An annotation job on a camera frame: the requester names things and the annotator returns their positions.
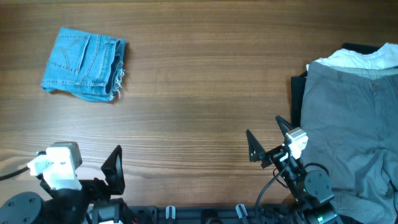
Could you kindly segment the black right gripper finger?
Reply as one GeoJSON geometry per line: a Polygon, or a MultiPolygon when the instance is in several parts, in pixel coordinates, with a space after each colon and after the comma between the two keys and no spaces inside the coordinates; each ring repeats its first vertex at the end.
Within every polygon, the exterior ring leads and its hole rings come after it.
{"type": "Polygon", "coordinates": [[[246,137],[248,140],[248,147],[249,147],[249,161],[257,162],[265,159],[266,151],[249,129],[246,130],[246,137]]]}
{"type": "Polygon", "coordinates": [[[275,120],[283,136],[285,136],[289,131],[294,129],[294,126],[292,124],[290,124],[288,121],[286,121],[283,117],[279,115],[275,117],[275,120]]]}

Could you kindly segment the light blue denim jeans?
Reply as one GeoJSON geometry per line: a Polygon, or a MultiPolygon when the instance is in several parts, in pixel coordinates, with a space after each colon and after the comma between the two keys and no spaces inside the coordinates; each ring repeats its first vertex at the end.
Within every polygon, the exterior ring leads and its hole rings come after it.
{"type": "Polygon", "coordinates": [[[124,39],[62,27],[40,86],[85,101],[112,102],[121,96],[125,48],[124,39]]]}

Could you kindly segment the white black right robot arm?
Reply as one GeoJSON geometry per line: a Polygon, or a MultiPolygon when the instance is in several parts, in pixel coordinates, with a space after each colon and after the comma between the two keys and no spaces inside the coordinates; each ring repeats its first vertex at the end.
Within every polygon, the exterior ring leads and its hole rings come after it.
{"type": "Polygon", "coordinates": [[[338,212],[331,204],[335,195],[327,168],[318,163],[311,163],[318,170],[307,171],[307,165],[300,161],[302,151],[306,148],[308,136],[300,127],[294,127],[281,116],[275,117],[277,124],[284,136],[284,141],[270,151],[254,142],[253,155],[261,161],[261,166],[266,168],[275,165],[278,173],[264,186],[255,203],[255,217],[260,219],[260,201],[265,191],[279,177],[294,196],[297,208],[294,210],[293,219],[302,223],[342,223],[338,212]]]}

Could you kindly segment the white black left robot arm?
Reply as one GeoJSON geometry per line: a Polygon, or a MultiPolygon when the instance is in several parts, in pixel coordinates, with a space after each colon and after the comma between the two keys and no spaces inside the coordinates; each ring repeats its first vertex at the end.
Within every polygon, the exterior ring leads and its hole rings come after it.
{"type": "Polygon", "coordinates": [[[101,166],[105,178],[80,180],[76,170],[82,163],[76,142],[55,142],[39,151],[23,169],[39,179],[51,196],[44,200],[35,192],[22,192],[1,206],[1,223],[256,223],[254,213],[239,204],[234,208],[193,208],[177,218],[177,209],[130,207],[123,199],[126,184],[123,150],[116,146],[101,166]]]}

